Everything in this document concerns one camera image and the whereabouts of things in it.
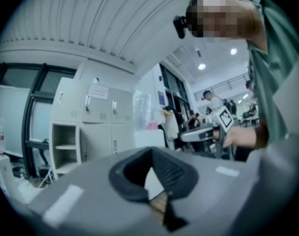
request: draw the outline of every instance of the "ceiling light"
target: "ceiling light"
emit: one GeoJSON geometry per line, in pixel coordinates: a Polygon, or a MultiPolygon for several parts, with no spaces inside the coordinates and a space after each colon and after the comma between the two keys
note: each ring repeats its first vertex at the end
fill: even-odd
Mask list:
{"type": "Polygon", "coordinates": [[[204,70],[205,67],[206,67],[205,64],[200,64],[200,65],[199,65],[199,70],[204,70]]]}
{"type": "Polygon", "coordinates": [[[230,54],[231,55],[235,55],[237,53],[237,49],[236,48],[233,48],[231,51],[230,51],[230,54]]]}

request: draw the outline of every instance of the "green shirt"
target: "green shirt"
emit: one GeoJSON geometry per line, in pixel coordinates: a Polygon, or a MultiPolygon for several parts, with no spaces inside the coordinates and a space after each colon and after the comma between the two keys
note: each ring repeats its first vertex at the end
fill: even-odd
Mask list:
{"type": "Polygon", "coordinates": [[[299,58],[299,36],[290,19],[274,2],[251,1],[262,17],[267,38],[267,53],[249,41],[247,44],[253,64],[253,82],[258,98],[259,117],[267,121],[268,144],[270,144],[283,139],[287,133],[285,122],[272,97],[299,58]]]}

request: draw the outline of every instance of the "white locker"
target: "white locker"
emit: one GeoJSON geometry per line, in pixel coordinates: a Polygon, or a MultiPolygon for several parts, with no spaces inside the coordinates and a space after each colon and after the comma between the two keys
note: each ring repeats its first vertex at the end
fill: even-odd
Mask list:
{"type": "Polygon", "coordinates": [[[111,88],[111,123],[131,123],[133,118],[132,93],[111,88]]]}
{"type": "Polygon", "coordinates": [[[131,124],[110,125],[110,133],[112,154],[135,148],[134,130],[131,124]]]}
{"type": "Polygon", "coordinates": [[[52,118],[59,121],[79,121],[85,85],[76,80],[61,78],[53,102],[52,118]]]}
{"type": "Polygon", "coordinates": [[[83,97],[82,122],[86,123],[109,123],[111,116],[110,100],[99,99],[89,96],[90,85],[86,88],[83,97]]]}
{"type": "Polygon", "coordinates": [[[81,141],[83,162],[112,154],[108,124],[82,124],[81,141]]]}

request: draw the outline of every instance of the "railing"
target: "railing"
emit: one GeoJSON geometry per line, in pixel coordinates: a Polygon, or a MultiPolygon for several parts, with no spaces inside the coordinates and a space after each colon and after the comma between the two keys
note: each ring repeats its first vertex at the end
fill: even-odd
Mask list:
{"type": "Polygon", "coordinates": [[[199,100],[202,100],[203,92],[206,90],[210,90],[213,94],[220,94],[220,93],[235,89],[241,85],[245,86],[247,80],[249,80],[249,74],[244,73],[244,74],[234,77],[230,80],[227,80],[227,81],[224,81],[217,85],[214,85],[210,88],[206,88],[201,91],[198,91],[198,92],[194,93],[194,96],[195,96],[196,101],[199,101],[199,100]]]}

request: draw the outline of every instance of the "pink object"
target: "pink object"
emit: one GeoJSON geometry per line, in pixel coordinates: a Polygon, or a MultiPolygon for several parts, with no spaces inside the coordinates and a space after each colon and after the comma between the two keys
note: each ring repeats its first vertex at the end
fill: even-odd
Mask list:
{"type": "Polygon", "coordinates": [[[151,121],[148,125],[148,130],[156,130],[158,129],[158,125],[156,121],[151,121]]]}

